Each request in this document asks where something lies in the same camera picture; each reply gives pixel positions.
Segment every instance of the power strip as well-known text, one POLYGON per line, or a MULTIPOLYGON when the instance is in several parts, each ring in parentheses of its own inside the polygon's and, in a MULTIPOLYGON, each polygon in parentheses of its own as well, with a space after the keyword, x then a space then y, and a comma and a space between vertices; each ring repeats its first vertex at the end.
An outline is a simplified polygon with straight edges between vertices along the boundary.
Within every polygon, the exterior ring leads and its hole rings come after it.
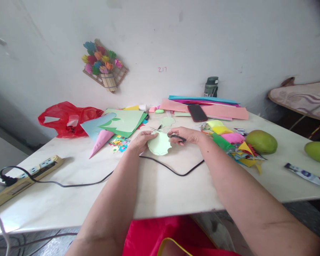
MULTIPOLYGON (((32 177, 35 180, 40 180, 49 173, 56 170, 58 167, 60 167, 63 164, 63 162, 64 160, 62 158, 55 155, 45 160, 41 164, 28 170, 28 172, 32 175, 32 177)), ((35 183, 27 176, 26 173, 21 174, 17 178, 18 181, 16 183, 14 183, 10 187, 5 187, 3 190, 0 191, 0 206, 35 183)))

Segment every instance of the table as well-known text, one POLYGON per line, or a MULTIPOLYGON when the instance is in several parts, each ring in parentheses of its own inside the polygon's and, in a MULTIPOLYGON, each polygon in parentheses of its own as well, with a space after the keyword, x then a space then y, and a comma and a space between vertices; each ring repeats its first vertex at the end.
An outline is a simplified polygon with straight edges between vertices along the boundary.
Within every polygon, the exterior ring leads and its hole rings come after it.
MULTIPOLYGON (((157 128, 163 114, 150 114, 146 126, 137 130, 157 128)), ((193 128, 190 117, 174 117, 172 127, 193 128)), ((283 166, 292 165, 311 171, 320 176, 320 163, 309 158, 304 152, 308 139, 249 113, 249 120, 224 121, 229 128, 245 128, 247 132, 260 129, 273 135, 278 141, 275 154, 267 155, 262 164, 262 175, 255 168, 245 169, 253 175, 280 202, 311 200, 320 198, 320 186, 306 181, 283 166)), ((54 138, 36 151, 19 166, 30 169, 50 156, 65 159, 64 164, 46 176, 43 181, 53 180, 61 184, 92 183, 101 180, 118 164, 123 153, 111 153, 112 146, 104 146, 92 159, 88 159, 94 142, 89 137, 76 139, 54 138)), ((146 151, 144 155, 153 157, 176 172, 183 174, 203 158, 196 145, 172 145, 165 156, 155 156, 146 151)), ((179 177, 149 159, 140 159, 138 196, 134 213, 135 219, 181 215, 225 208, 213 187, 209 170, 205 163, 186 177, 179 177)), ((11 170, 10 175, 21 172, 11 170)), ((55 184, 34 184, 0 207, 0 217, 5 229, 11 233, 61 229, 82 225, 90 207, 106 183, 88 187, 62 188, 55 184)))

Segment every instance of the scissors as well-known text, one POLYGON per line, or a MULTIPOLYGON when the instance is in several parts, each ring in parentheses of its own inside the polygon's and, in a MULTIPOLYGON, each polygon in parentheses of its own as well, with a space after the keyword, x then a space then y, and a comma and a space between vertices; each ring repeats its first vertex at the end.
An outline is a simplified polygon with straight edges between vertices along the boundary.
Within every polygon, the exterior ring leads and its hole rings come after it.
MULTIPOLYGON (((159 130, 157 130, 157 129, 154 129, 154 128, 152 128, 152 127, 150 127, 150 128, 151 128, 153 131, 160 132, 160 131, 159 131, 159 130)), ((185 139, 185 138, 180 137, 180 136, 175 135, 175 134, 168 135, 168 137, 169 137, 169 138, 178 138, 178 139, 180 139, 180 140, 181 140, 181 141, 179 141, 179 142, 182 142, 182 143, 186 142, 186 139, 185 139)))

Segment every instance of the hand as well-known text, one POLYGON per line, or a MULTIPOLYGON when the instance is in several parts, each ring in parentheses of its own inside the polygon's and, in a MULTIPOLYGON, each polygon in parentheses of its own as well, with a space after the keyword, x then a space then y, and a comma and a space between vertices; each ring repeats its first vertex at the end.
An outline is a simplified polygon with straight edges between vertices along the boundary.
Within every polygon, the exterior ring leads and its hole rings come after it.
POLYGON ((154 139, 158 133, 151 134, 152 131, 143 131, 138 134, 138 136, 132 140, 129 144, 129 150, 136 150, 138 154, 141 154, 147 149, 147 141, 154 139))
MULTIPOLYGON (((200 140, 200 138, 202 136, 205 136, 205 134, 203 134, 202 132, 199 132, 199 131, 193 130, 193 129, 189 129, 186 127, 173 128, 167 134, 170 136, 173 133, 175 133, 175 135, 178 135, 180 137, 185 138, 187 142, 191 142, 193 144, 198 144, 198 141, 200 140)), ((170 139, 170 142, 184 146, 184 144, 179 141, 181 141, 181 139, 178 139, 178 138, 171 138, 170 139)))

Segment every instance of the green mango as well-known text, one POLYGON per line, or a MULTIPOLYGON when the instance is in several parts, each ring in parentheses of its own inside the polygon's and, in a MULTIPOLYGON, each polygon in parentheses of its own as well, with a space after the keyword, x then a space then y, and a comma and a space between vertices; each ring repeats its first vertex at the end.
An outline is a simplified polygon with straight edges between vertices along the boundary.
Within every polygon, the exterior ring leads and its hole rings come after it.
POLYGON ((262 130, 254 130, 245 139, 247 144, 261 155, 269 155, 276 152, 277 140, 269 133, 262 130))
POLYGON ((320 162, 320 142, 308 142, 305 145, 305 152, 312 159, 320 162))

